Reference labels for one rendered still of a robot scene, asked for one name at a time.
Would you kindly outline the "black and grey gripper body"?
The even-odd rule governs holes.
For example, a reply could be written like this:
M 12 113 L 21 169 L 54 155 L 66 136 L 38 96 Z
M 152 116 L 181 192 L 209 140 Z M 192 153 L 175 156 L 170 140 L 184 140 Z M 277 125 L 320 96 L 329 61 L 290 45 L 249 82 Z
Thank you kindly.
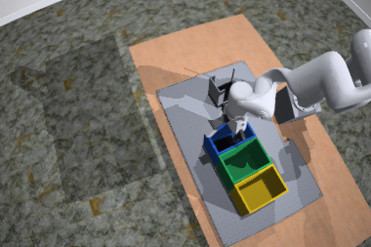
M 223 115 L 227 114 L 226 113 L 226 107 L 227 107 L 227 105 L 225 105 Z M 246 121 L 245 122 L 243 122 L 242 120 L 234 120 L 234 119 L 231 119 L 230 117 L 228 117 L 228 119 L 229 119 L 229 122 L 227 124 L 228 124 L 229 128 L 231 129 L 231 131 L 235 135 L 239 132 L 240 129 L 245 131 L 245 128 L 246 128 L 246 125 L 247 125 L 247 115 L 246 115 Z

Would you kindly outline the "green bin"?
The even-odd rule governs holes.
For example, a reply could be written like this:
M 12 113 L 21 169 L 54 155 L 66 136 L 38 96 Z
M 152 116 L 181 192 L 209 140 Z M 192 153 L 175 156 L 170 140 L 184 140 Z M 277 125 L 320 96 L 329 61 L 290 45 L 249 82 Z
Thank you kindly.
M 272 164 L 257 137 L 218 156 L 220 159 L 217 171 L 228 191 L 232 190 L 235 184 Z

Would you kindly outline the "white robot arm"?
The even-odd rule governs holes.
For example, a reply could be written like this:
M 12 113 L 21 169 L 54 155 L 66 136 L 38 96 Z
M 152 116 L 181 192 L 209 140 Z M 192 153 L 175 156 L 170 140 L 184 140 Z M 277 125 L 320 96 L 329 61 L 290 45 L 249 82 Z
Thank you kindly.
M 350 53 L 346 60 L 337 52 L 330 51 L 293 70 L 272 68 L 256 79 L 254 91 L 246 82 L 233 83 L 227 99 L 227 114 L 208 120 L 201 128 L 203 133 L 211 138 L 219 130 L 218 127 L 229 122 L 228 117 L 244 122 L 247 112 L 261 119 L 271 118 L 276 87 L 285 82 L 293 93 L 296 108 L 303 112 L 313 110 L 323 101 L 337 113 L 369 103 L 371 29 L 362 29 L 353 36 Z

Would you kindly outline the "yellow open-top bin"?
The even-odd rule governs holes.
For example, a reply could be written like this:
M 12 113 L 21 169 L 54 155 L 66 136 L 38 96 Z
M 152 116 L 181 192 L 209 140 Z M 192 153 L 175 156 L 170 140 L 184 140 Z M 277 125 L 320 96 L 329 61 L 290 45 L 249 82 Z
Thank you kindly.
M 287 191 L 289 190 L 286 184 L 272 163 L 265 169 L 235 184 L 230 196 L 243 217 L 269 204 Z

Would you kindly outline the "blue bin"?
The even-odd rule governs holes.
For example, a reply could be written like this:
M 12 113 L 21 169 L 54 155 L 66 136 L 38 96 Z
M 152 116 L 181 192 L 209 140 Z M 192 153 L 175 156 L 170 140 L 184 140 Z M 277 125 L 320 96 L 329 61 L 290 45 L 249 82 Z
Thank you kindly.
M 240 145 L 240 144 L 244 144 L 248 141 L 250 141 L 251 139 L 255 138 L 256 137 L 256 134 L 254 133 L 254 131 L 252 130 L 251 126 L 249 125 L 248 121 L 247 121 L 247 125 L 246 125 L 246 128 L 245 128 L 245 131 L 243 131 L 244 135 L 245 135 L 245 138 L 246 140 L 245 141 L 235 141 L 235 145 L 221 151 L 221 152 L 218 152 L 215 145 L 213 144 L 213 141 L 216 141 L 218 139 L 221 139 L 223 137 L 226 137 L 228 135 L 232 135 L 232 137 L 234 137 L 234 134 L 232 133 L 232 131 L 230 130 L 230 128 L 228 127 L 227 123 L 221 127 L 219 127 L 219 131 L 213 135 L 211 138 L 207 138 L 204 134 L 204 140 L 203 140 L 203 145 L 206 149 L 206 151 L 208 152 L 213 164 L 215 166 L 218 165 L 218 162 L 219 162 L 219 157 L 218 155 L 224 153 L 224 152 L 227 152 L 233 148 L 235 148 L 236 146 Z M 217 155 L 218 154 L 218 155 Z

